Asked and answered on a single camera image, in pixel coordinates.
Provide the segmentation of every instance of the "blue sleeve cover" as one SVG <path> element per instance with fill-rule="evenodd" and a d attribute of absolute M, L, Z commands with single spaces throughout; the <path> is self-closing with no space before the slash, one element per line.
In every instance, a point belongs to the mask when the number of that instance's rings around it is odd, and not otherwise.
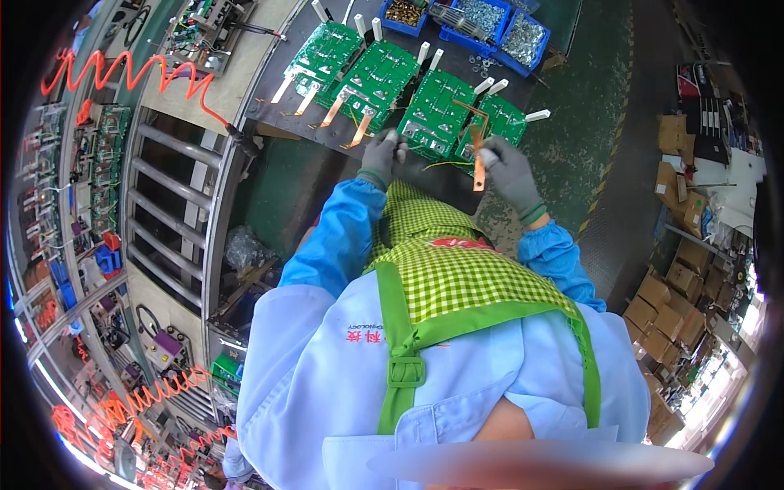
<path fill-rule="evenodd" d="M 517 259 L 537 274 L 553 280 L 556 287 L 577 303 L 599 313 L 607 310 L 596 289 L 580 265 L 580 248 L 564 228 L 550 221 L 538 230 L 523 234 L 517 247 Z"/>
<path fill-rule="evenodd" d="M 283 267 L 278 286 L 312 285 L 335 298 L 358 278 L 372 246 L 372 225 L 387 195 L 361 179 L 335 186 L 316 229 Z"/>

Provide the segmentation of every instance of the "white spacer block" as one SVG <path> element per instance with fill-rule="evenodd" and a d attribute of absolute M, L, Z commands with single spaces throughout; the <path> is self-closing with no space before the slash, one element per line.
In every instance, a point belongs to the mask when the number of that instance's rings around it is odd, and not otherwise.
<path fill-rule="evenodd" d="M 493 84 L 493 82 L 495 82 L 495 79 L 494 79 L 493 77 L 487 77 L 487 78 L 485 78 L 485 79 L 482 81 L 482 83 L 480 83 L 479 85 L 477 85 L 477 88 L 476 88 L 476 89 L 474 89 L 474 93 L 475 93 L 475 94 L 477 94 L 477 95 L 479 95 L 480 93 L 482 93 L 482 92 L 484 92 L 485 90 L 487 90 L 487 89 L 490 87 L 490 85 L 492 85 L 492 84 Z"/>
<path fill-rule="evenodd" d="M 422 43 L 422 46 L 419 48 L 419 58 L 416 59 L 418 64 L 422 64 L 427 58 L 427 51 L 430 50 L 430 43 L 425 41 Z"/>
<path fill-rule="evenodd" d="M 436 53 L 433 55 L 433 59 L 430 62 L 430 69 L 435 70 L 438 66 L 438 62 L 441 61 L 441 55 L 444 54 L 443 49 L 436 49 Z"/>
<path fill-rule="evenodd" d="M 373 18 L 373 20 L 370 21 L 370 25 L 373 26 L 373 37 L 376 38 L 376 41 L 384 39 L 384 35 L 381 32 L 381 19 L 378 17 Z"/>
<path fill-rule="evenodd" d="M 362 14 L 358 13 L 354 16 L 354 23 L 357 24 L 357 32 L 360 36 L 364 36 L 367 29 L 365 29 L 365 18 Z"/>
<path fill-rule="evenodd" d="M 550 116 L 550 109 L 542 109 L 541 111 L 532 112 L 531 114 L 526 114 L 525 121 L 526 122 L 538 121 L 539 119 L 547 119 L 549 116 Z"/>
<path fill-rule="evenodd" d="M 321 19 L 321 22 L 329 22 L 329 17 L 327 17 L 327 12 L 324 10 L 324 7 L 321 5 L 321 2 L 318 0 L 313 0 L 310 3 L 313 6 L 313 10 L 316 11 L 318 18 Z"/>
<path fill-rule="evenodd" d="M 490 90 L 488 90 L 488 95 L 491 96 L 492 94 L 494 94 L 496 92 L 500 92 L 502 89 L 505 89 L 507 86 L 509 86 L 509 80 L 506 80 L 505 78 L 503 78 L 503 79 L 499 80 L 498 83 L 496 83 L 495 85 L 490 87 Z"/>

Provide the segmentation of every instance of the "yellow wire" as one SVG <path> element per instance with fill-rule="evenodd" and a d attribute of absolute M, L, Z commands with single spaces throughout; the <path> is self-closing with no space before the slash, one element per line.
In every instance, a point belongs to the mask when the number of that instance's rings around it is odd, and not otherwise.
<path fill-rule="evenodd" d="M 438 162 L 438 163 L 431 163 L 430 165 L 428 165 L 427 167 L 422 169 L 422 171 L 424 172 L 425 170 L 428 170 L 430 167 L 435 167 L 435 166 L 438 166 L 438 165 L 444 165 L 444 164 L 447 164 L 447 163 L 453 163 L 453 164 L 456 164 L 456 165 L 473 165 L 473 163 L 470 163 L 470 162 Z"/>
<path fill-rule="evenodd" d="M 351 110 L 351 107 L 348 108 L 348 111 L 351 113 L 351 118 L 354 120 L 354 125 L 357 126 L 357 129 L 359 129 L 359 124 L 357 124 L 357 118 L 354 117 L 354 111 Z M 372 135 L 369 135 L 366 132 L 363 132 L 362 134 L 364 134 L 368 138 L 373 138 Z"/>

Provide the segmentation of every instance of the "green circuit board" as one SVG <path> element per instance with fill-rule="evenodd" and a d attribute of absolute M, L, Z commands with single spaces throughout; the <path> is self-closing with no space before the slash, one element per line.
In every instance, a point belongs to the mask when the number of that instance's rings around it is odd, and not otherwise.
<path fill-rule="evenodd" d="M 397 132 L 408 138 L 414 153 L 433 162 L 447 158 L 470 113 L 452 100 L 470 106 L 476 98 L 473 85 L 441 69 L 430 70 L 408 105 Z"/>
<path fill-rule="evenodd" d="M 388 42 L 374 41 L 357 63 L 333 89 L 329 100 L 317 100 L 324 107 L 331 107 L 340 97 L 340 112 L 359 123 L 366 114 L 372 120 L 368 131 L 378 132 L 392 114 L 397 98 L 419 70 L 416 57 Z"/>
<path fill-rule="evenodd" d="M 523 111 L 516 108 L 511 102 L 502 99 L 498 94 L 485 96 L 479 103 L 479 110 L 488 114 L 488 125 L 483 135 L 484 138 L 500 135 L 515 147 L 520 144 L 523 132 L 528 127 Z M 470 124 L 482 126 L 482 119 L 484 118 L 474 115 Z M 471 135 L 468 131 L 465 131 L 460 138 L 452 160 L 474 163 L 474 145 L 471 143 Z"/>
<path fill-rule="evenodd" d="M 318 83 L 316 101 L 327 100 L 338 83 L 339 73 L 361 43 L 362 37 L 354 29 L 337 22 L 322 22 L 299 49 L 283 76 L 296 73 L 292 82 L 294 90 L 303 97 L 311 83 Z"/>

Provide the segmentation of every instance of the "hand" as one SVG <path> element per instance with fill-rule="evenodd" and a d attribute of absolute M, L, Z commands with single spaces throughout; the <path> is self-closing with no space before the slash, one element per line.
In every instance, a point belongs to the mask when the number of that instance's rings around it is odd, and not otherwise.
<path fill-rule="evenodd" d="M 365 147 L 362 167 L 357 178 L 363 179 L 386 192 L 394 178 L 395 169 L 405 163 L 408 144 L 392 129 L 380 131 Z"/>
<path fill-rule="evenodd" d="M 491 136 L 483 141 L 479 155 L 498 192 L 517 211 L 524 225 L 544 214 L 547 207 L 536 190 L 528 157 L 503 136 Z"/>

